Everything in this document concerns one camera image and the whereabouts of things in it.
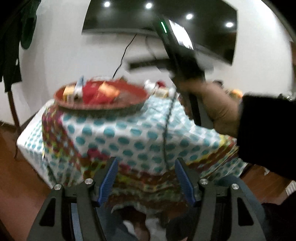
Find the screw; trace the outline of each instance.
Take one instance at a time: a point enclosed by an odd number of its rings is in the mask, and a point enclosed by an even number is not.
[[[232,189],[237,190],[239,189],[239,185],[237,185],[236,183],[231,185]]]
[[[62,188],[62,185],[61,184],[56,184],[55,186],[54,186],[54,189],[55,190],[60,190]]]
[[[89,184],[92,184],[93,180],[91,178],[88,178],[84,182],[85,184],[89,185]]]
[[[203,185],[207,185],[209,183],[209,181],[207,179],[203,178],[200,180],[200,183]]]

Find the ridged blue pad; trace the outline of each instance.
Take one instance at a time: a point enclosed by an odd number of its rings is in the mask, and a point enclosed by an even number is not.
[[[187,202],[193,206],[196,202],[195,197],[194,197],[194,190],[193,186],[187,177],[184,168],[182,167],[181,163],[179,160],[175,160],[175,173],[177,175],[179,184],[181,186],[181,189],[185,195],[185,198]]]
[[[102,206],[102,204],[108,200],[108,197],[112,190],[113,183],[115,181],[117,173],[118,173],[118,161],[114,159],[112,165],[109,168],[109,171],[107,172],[106,177],[102,182],[102,185],[100,186],[100,193],[98,198],[98,203],[100,206]]]

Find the table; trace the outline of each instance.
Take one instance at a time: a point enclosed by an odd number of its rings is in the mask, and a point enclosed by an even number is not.
[[[170,100],[152,96],[137,114],[99,118],[69,114],[52,104],[42,116],[43,136],[39,120],[30,135],[27,131],[27,142],[20,150],[32,165],[42,166],[39,171],[47,175],[51,186],[76,185],[116,156],[120,168],[108,203],[114,208],[132,205],[145,213],[183,201],[174,181],[177,157],[211,180],[241,174],[246,164],[237,157],[236,140],[195,126],[179,102],[174,104],[168,126],[167,170],[163,130],[169,106]]]

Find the black sleeve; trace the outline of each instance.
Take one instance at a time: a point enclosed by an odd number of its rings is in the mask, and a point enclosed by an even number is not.
[[[239,157],[296,180],[296,105],[244,96],[238,131]]]

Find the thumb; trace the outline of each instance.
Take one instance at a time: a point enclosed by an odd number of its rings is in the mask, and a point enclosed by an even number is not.
[[[189,92],[197,96],[202,96],[206,90],[206,86],[206,82],[199,79],[187,80],[179,83],[179,89],[181,92]]]

